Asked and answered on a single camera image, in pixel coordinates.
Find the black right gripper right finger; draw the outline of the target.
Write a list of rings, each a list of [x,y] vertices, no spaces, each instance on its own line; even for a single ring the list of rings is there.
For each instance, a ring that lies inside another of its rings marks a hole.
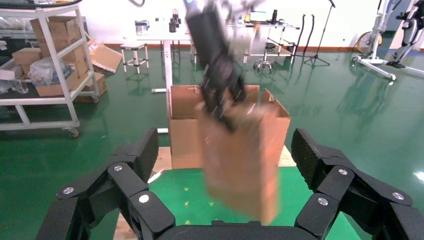
[[[359,170],[341,150],[319,144],[297,128],[291,156],[312,191],[295,219],[296,228],[323,240],[344,213],[374,240],[423,239],[424,216],[412,198]]]

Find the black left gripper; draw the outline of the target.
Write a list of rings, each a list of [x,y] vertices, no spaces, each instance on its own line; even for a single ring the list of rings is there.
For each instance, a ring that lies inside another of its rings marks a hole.
[[[185,20],[201,67],[205,70],[201,84],[205,111],[233,133],[236,126],[225,114],[225,96],[229,91],[237,103],[248,95],[239,64],[230,53],[229,42],[213,0],[186,0]]]

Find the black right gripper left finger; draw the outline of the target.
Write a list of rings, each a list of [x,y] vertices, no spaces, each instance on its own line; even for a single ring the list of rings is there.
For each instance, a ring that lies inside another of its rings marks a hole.
[[[103,166],[56,193],[36,238],[87,240],[108,213],[119,210],[138,239],[158,239],[176,225],[175,216],[149,189],[158,153],[155,127],[137,142],[118,147]]]

